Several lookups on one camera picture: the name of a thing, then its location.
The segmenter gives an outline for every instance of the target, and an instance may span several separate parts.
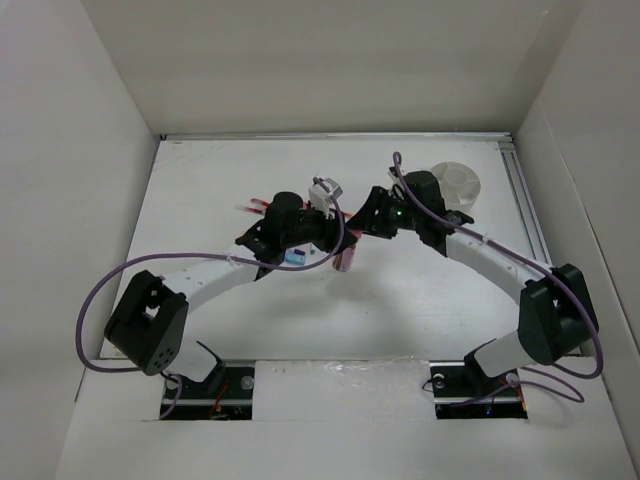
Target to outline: white wall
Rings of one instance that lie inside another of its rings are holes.
[[[75,316],[125,256],[154,149],[79,0],[0,1],[3,479],[53,477],[82,374]]]
[[[640,2],[588,0],[517,135],[556,262],[586,274],[605,379],[640,465]]]
[[[152,131],[509,130],[582,0],[83,0]]]

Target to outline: gray wall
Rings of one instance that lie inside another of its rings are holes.
[[[551,254],[586,274],[640,465],[640,2],[589,0],[517,135]]]
[[[0,477],[50,479],[155,149],[79,0],[0,1],[0,145]]]
[[[582,0],[83,0],[156,133],[515,131]]]

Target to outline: cable connector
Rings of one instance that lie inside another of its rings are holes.
[[[313,208],[320,210],[324,213],[325,217],[329,218],[331,215],[331,207],[333,206],[331,197],[340,197],[340,195],[342,195],[342,187],[340,187],[338,182],[330,178],[323,179],[321,182],[328,190],[325,190],[322,188],[322,185],[319,184],[309,187],[309,203]]]

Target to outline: blue eraser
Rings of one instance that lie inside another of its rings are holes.
[[[297,253],[287,252],[284,256],[284,261],[293,265],[304,265],[307,257],[304,255],[298,255]]]

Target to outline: white table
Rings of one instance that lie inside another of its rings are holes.
[[[338,135],[161,144],[129,258],[162,251],[222,252],[258,220],[234,209],[280,190],[304,198],[315,174],[341,183],[340,204],[356,211],[373,185],[389,186],[391,154],[406,171],[455,161],[473,168],[482,192],[476,225],[532,255],[518,191],[496,140],[504,136]],[[157,261],[123,275],[166,274],[194,261]],[[409,232],[392,241],[365,237],[350,272],[330,265],[273,272],[201,307],[186,336],[228,359],[372,359],[416,355],[456,359],[517,325],[518,310],[497,287],[447,260]],[[103,358],[117,357],[105,342]]]
[[[222,251],[257,219],[234,210],[235,204],[283,189],[304,194],[316,173],[342,184],[341,205],[353,211],[371,185],[386,184],[397,149],[407,170],[446,160],[473,168],[483,184],[472,212],[477,223],[540,258],[543,248],[540,238],[531,237],[535,221],[514,176],[517,168],[508,146],[503,163],[505,148],[495,140],[426,135],[163,142],[129,257]],[[163,274],[187,264],[148,267]],[[121,289],[133,273],[123,277]],[[528,421],[435,419],[431,396],[420,390],[428,362],[418,358],[459,359],[512,330],[517,315],[497,287],[414,235],[365,239],[346,274],[329,266],[274,272],[189,319],[187,335],[224,358],[284,359],[258,362],[253,421],[154,421],[159,377],[87,372],[56,478],[636,478],[600,380],[572,380],[585,394],[584,405],[525,387]],[[108,342],[103,356],[117,357]],[[589,358],[563,363],[593,368]],[[522,376],[534,379],[528,372]]]

